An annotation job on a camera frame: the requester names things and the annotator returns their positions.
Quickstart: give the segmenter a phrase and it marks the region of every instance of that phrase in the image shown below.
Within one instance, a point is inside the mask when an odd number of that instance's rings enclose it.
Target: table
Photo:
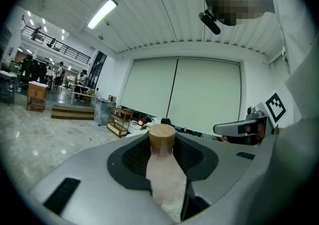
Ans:
[[[45,98],[46,98],[46,89],[47,84],[41,84],[35,81],[29,82],[28,88],[28,96],[27,96],[27,104],[26,109],[34,108],[40,109],[42,112],[45,109]],[[32,99],[35,99],[40,102],[40,104],[33,104]]]
[[[80,91],[82,91],[82,88],[86,88],[88,90],[94,90],[94,95],[87,95],[87,94],[83,94],[83,93],[79,93],[79,92],[74,92],[75,86],[79,86],[80,87]],[[95,89],[90,89],[89,87],[85,87],[83,85],[73,84],[71,104],[73,103],[74,94],[78,94],[78,95],[86,96],[86,97],[95,97],[95,100],[96,100],[96,93],[97,93],[97,91]]]
[[[17,75],[0,71],[0,97],[6,97],[8,106],[14,104],[14,93],[16,89]]]

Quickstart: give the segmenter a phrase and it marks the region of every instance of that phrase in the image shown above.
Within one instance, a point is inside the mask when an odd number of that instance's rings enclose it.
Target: roller blind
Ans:
[[[176,126],[212,134],[213,126],[238,120],[239,65],[179,59],[168,118]]]
[[[121,105],[153,116],[166,117],[177,59],[136,61]]]

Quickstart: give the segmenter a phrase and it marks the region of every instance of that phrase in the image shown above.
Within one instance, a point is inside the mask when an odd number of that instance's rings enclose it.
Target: wooden platform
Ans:
[[[94,108],[54,105],[52,107],[51,118],[93,120]]]

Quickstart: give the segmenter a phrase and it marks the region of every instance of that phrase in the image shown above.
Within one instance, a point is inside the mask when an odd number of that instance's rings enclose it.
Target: fluorescent ceiling light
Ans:
[[[118,4],[115,0],[107,1],[104,6],[94,15],[88,27],[93,29],[110,11],[112,11]]]

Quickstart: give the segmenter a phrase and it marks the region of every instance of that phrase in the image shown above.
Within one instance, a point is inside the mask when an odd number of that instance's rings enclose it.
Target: wooden bottle cap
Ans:
[[[158,147],[173,147],[175,128],[167,124],[154,125],[149,129],[150,143]]]

